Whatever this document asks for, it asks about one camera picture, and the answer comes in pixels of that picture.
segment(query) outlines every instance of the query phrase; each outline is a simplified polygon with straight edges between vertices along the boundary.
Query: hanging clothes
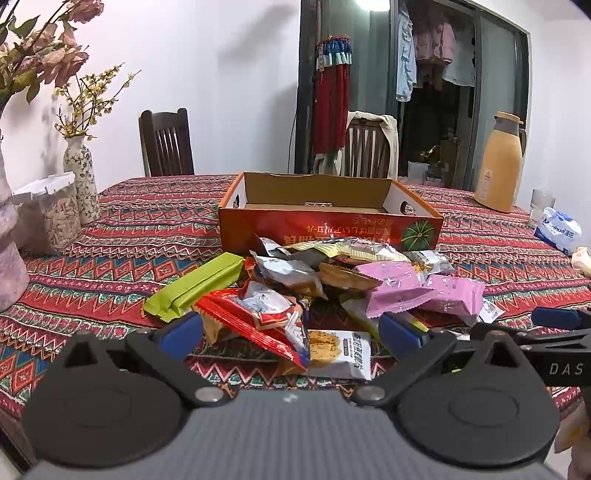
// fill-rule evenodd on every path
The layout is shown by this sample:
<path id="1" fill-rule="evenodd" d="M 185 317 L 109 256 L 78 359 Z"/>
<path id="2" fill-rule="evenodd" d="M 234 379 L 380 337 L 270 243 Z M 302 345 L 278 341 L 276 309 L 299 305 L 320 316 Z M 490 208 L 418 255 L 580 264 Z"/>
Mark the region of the hanging clothes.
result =
<path id="1" fill-rule="evenodd" d="M 473 62 L 476 52 L 474 36 L 473 27 L 456 31 L 456 49 L 453 53 L 453 62 L 443 70 L 443 80 L 460 87 L 476 86 L 476 67 Z"/>
<path id="2" fill-rule="evenodd" d="M 408 102 L 417 83 L 417 62 L 415 59 L 413 22 L 410 20 L 406 4 L 398 9 L 398 77 L 396 81 L 396 100 Z"/>
<path id="3" fill-rule="evenodd" d="M 443 10 L 435 2 L 416 2 L 411 18 L 414 19 L 413 39 L 417 62 L 453 62 L 456 37 Z"/>

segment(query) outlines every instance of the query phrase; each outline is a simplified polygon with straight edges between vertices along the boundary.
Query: vase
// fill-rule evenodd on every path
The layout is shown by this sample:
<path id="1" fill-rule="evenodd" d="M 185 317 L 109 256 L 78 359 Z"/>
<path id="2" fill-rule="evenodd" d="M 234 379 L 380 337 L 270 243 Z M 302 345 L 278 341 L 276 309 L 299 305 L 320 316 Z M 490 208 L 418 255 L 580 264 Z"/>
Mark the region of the vase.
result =
<path id="1" fill-rule="evenodd" d="M 0 312 L 14 305 L 29 285 L 25 262 L 10 236 L 17 224 L 17 211 L 10 202 L 10 195 L 12 191 L 6 180 L 0 149 Z"/>
<path id="2" fill-rule="evenodd" d="M 100 218 L 99 194 L 96 191 L 95 172 L 92 169 L 92 155 L 84 145 L 85 135 L 66 138 L 68 148 L 64 153 L 64 171 L 76 175 L 76 200 L 80 224 L 88 225 Z"/>

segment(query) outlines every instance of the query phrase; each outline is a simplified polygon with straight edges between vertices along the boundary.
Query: cable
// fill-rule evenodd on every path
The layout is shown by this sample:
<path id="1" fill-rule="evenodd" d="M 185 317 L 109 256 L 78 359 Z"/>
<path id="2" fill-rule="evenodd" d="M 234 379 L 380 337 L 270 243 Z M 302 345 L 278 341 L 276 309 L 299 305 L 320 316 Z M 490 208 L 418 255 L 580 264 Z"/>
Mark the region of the cable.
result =
<path id="1" fill-rule="evenodd" d="M 294 123 L 291 126 L 291 134 L 290 134 L 290 150 L 287 153 L 287 173 L 290 172 L 290 165 L 291 165 L 291 142 L 294 138 L 294 129 L 296 128 L 296 117 L 297 117 L 297 110 L 295 110 L 295 114 L 294 114 Z"/>

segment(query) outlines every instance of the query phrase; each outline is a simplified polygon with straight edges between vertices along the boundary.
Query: pink flower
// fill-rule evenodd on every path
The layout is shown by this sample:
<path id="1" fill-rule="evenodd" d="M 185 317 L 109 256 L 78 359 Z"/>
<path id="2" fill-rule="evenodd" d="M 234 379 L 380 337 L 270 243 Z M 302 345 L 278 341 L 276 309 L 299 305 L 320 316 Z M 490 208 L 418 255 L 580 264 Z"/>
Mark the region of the pink flower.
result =
<path id="1" fill-rule="evenodd" d="M 105 4 L 101 0 L 73 0 L 68 4 L 68 8 L 74 8 L 70 12 L 69 20 L 87 23 L 103 12 Z"/>
<path id="2" fill-rule="evenodd" d="M 68 22 L 64 22 L 64 33 L 61 34 L 60 41 L 65 43 L 68 47 L 76 46 L 76 39 L 74 38 L 74 29 Z"/>
<path id="3" fill-rule="evenodd" d="M 57 30 L 57 24 L 50 23 L 45 28 L 43 33 L 41 33 L 41 35 L 39 36 L 39 39 L 35 42 L 35 51 L 37 51 L 38 48 L 47 47 L 55 39 L 56 30 Z M 41 30 L 37 30 L 37 31 L 33 32 L 31 35 L 29 35 L 26 42 L 22 46 L 25 49 L 31 48 L 33 46 L 33 40 L 35 40 L 37 38 L 37 36 L 39 35 L 40 32 L 41 32 Z"/>
<path id="4" fill-rule="evenodd" d="M 35 55 L 33 55 L 32 57 L 27 57 L 26 59 L 24 59 L 22 61 L 21 66 L 17 70 L 17 75 L 20 75 L 21 73 L 25 73 L 25 72 L 29 71 L 30 69 L 32 69 L 33 67 L 35 67 L 37 69 L 37 72 L 43 71 L 43 65 L 41 64 L 41 59 Z"/>
<path id="5" fill-rule="evenodd" d="M 88 60 L 88 54 L 81 49 L 82 47 L 64 47 L 45 55 L 41 59 L 43 75 L 40 80 L 45 80 L 46 85 L 55 80 L 56 87 L 63 87 Z"/>

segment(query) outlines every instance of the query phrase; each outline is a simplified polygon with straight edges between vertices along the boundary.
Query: container lid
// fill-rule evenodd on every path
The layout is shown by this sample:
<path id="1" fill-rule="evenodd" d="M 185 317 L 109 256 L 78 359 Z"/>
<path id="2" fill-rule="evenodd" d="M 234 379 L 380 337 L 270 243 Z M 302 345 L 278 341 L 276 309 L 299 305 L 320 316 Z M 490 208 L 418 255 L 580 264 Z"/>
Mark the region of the container lid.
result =
<path id="1" fill-rule="evenodd" d="M 506 120 L 513 120 L 514 122 L 517 122 L 518 124 L 523 125 L 521 118 L 519 118 L 517 115 L 513 115 L 512 113 L 497 112 L 496 115 L 498 117 L 504 118 Z"/>
<path id="2" fill-rule="evenodd" d="M 41 195 L 53 195 L 68 185 L 72 185 L 75 178 L 76 176 L 72 171 L 49 175 L 46 179 L 33 181 L 29 185 L 25 185 L 13 192 L 11 201 L 14 205 L 18 205 L 20 203 L 30 202 L 33 198 Z"/>

